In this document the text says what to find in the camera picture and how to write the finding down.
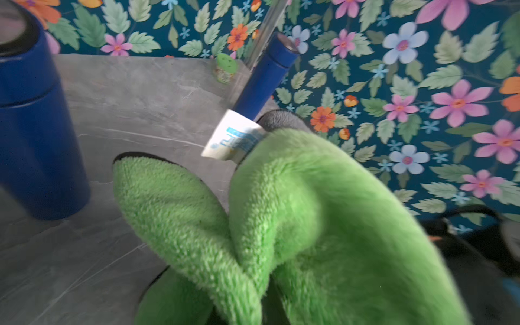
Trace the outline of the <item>green microfiber cloth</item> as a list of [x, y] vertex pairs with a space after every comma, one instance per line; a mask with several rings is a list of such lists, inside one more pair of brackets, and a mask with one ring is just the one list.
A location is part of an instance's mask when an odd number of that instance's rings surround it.
[[371, 172], [296, 115], [238, 164], [229, 207], [188, 169], [125, 152], [118, 206], [167, 263], [136, 324], [470, 324], [438, 248]]

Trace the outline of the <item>dark blue thermos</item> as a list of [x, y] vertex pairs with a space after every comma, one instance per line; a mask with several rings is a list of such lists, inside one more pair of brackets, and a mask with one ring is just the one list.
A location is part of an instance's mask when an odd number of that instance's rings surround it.
[[1, 2], [1, 187], [35, 219], [81, 211], [90, 187], [43, 26]]

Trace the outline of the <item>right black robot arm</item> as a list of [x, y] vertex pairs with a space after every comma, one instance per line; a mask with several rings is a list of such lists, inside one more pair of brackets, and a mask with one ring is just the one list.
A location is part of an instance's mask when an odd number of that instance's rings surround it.
[[[458, 235], [451, 218], [483, 214], [496, 224]], [[421, 226], [441, 251], [472, 324], [519, 323], [519, 224], [480, 204], [424, 220]]]

